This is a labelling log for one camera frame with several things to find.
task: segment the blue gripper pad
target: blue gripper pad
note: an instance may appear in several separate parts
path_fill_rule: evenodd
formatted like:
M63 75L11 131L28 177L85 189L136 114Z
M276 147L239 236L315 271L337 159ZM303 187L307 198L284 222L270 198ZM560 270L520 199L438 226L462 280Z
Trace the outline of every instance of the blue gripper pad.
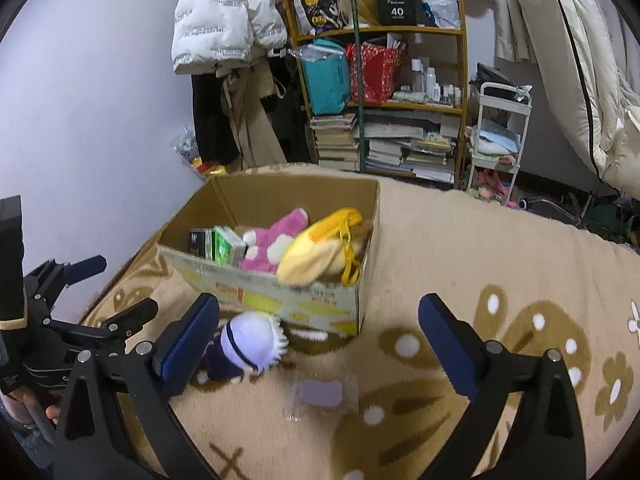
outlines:
M104 256L100 255L65 266L65 283L67 285L73 285L74 283L82 282L82 280L104 272L106 268L107 260L104 259Z
M167 399L184 392L218 327L219 312L216 297L203 293L182 319L170 323L156 341L153 368Z
M418 323L457 394L473 400L478 391L482 340L450 312L437 294L427 294L418 306Z

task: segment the metal screw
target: metal screw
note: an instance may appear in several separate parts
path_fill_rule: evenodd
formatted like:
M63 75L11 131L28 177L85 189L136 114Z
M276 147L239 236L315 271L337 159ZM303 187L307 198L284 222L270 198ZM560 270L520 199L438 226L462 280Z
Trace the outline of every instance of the metal screw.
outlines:
M556 350L555 348L552 348L551 350L549 350L546 353L546 356L551 359L553 362L557 363L559 360L562 359L562 355L560 354L560 352L558 350Z
M504 347L497 341L487 341L485 346L490 354L498 355L504 350Z
M87 362L89 359L91 359L91 352L89 352L88 350L82 350L82 351L78 354L78 361L80 361L81 363L85 363L85 362Z
M143 341L136 346L136 354L147 355L154 346L149 341Z

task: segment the purple plush doll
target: purple plush doll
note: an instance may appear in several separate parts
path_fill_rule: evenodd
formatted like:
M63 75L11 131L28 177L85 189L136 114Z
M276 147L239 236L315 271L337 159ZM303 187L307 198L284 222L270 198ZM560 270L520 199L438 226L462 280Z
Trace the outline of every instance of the purple plush doll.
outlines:
M275 274L280 259L293 240L309 224L309 217L302 208L278 220L269 229L251 229L242 240L247 244L246 254L240 262L244 270L259 270Z

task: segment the wall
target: wall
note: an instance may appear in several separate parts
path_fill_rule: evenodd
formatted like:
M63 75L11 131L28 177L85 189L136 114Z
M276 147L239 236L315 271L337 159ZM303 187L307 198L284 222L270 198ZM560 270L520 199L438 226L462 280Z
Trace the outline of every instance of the wall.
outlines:
M200 185L170 148L192 123L172 71L177 0L28 0L0 43L0 197L22 195L25 257L103 254L60 297L75 319Z
M522 170L591 190L597 177L580 160L558 128L549 110L540 70L530 63L511 63L495 57L494 4L491 0L465 0L469 74L478 62L495 66L516 84L533 85L533 111L522 154Z

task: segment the open cardboard box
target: open cardboard box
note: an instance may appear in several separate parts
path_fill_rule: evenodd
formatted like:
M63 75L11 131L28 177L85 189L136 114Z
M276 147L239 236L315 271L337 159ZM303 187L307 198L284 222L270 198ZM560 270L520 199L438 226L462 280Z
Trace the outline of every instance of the open cardboard box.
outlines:
M239 173L209 180L164 227L161 254L197 290L220 301L275 314L285 321L345 335L360 331L380 236L377 180L290 174ZM189 230L215 225L268 228L297 207L309 223L355 207L374 229L352 286L315 282L281 285L274 274L224 266L188 254Z

